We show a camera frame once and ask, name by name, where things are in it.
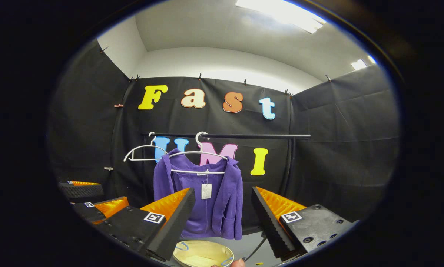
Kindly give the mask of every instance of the black fabric curtain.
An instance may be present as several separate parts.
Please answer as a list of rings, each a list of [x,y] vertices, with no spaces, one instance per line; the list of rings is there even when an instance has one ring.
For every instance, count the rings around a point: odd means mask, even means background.
[[[322,204],[347,220],[364,218],[381,199],[398,156],[393,84],[377,65],[293,96],[291,134],[298,140],[288,197]]]
[[[128,87],[125,75],[100,53],[97,40],[69,61],[49,107],[47,141],[59,182],[102,184],[109,195],[110,151],[120,103]]]
[[[296,144],[292,179],[291,154],[286,140],[216,139],[216,152],[236,144],[243,191],[244,234],[257,231],[259,221],[251,206],[251,187],[260,186],[305,206],[322,204],[348,220],[366,216],[381,198],[393,170],[398,142],[398,112],[393,86],[378,66],[369,66],[322,83],[290,98],[260,86],[215,79],[163,77],[129,82],[89,44],[66,71],[56,90],[49,117],[49,153],[59,181],[69,179],[103,184],[107,199],[127,196],[142,207],[153,201],[155,161],[123,162],[134,147],[150,144],[143,134],[311,134]],[[139,110],[146,86],[166,85],[168,91],[150,110]],[[203,108],[181,105],[183,93],[197,88],[205,93]],[[223,110],[224,96],[242,93],[238,113]],[[262,115],[259,100],[276,103],[273,120]],[[166,150],[176,148],[169,138]],[[199,150],[187,138],[186,151]],[[262,176],[251,175],[254,148],[266,148]],[[154,158],[154,148],[135,151],[135,158]],[[199,162],[199,155],[188,154]],[[113,171],[104,170],[113,167]]]

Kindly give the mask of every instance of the fluorescent light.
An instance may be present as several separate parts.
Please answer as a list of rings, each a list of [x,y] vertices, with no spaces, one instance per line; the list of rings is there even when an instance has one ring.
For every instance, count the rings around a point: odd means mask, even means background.
[[[294,24],[311,34],[326,23],[315,14],[283,0],[237,0],[235,5],[265,13],[280,22]]]
[[[367,56],[367,58],[368,58],[373,64],[376,63],[376,62],[375,62],[375,59],[373,59],[373,57],[371,57],[371,56]]]
[[[359,59],[356,62],[352,62],[351,63],[352,68],[354,68],[355,70],[361,69],[361,68],[365,68],[366,64],[362,59]]]

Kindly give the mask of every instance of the white price label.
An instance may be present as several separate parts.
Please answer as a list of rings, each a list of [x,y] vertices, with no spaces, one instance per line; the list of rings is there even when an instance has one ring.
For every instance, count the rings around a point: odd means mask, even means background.
[[[201,199],[210,199],[212,197],[212,184],[202,184]]]

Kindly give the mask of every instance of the beige bowl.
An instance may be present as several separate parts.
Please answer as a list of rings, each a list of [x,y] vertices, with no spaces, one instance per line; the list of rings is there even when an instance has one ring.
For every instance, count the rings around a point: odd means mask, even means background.
[[[220,267],[233,262],[233,252],[228,247],[204,240],[188,240],[176,244],[174,259],[184,267]]]

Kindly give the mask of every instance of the white wall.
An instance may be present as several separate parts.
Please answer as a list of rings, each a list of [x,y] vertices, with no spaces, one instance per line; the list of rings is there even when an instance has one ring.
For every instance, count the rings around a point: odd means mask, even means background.
[[[142,78],[199,77],[200,72],[203,78],[241,83],[247,79],[247,83],[251,85],[282,92],[288,89],[293,94],[323,82],[297,68],[264,56],[207,47],[146,52],[133,71],[134,76],[139,74]]]
[[[105,54],[128,78],[136,77],[134,70],[146,54],[146,48],[141,41],[134,16],[100,35],[97,41],[102,49],[108,47]]]

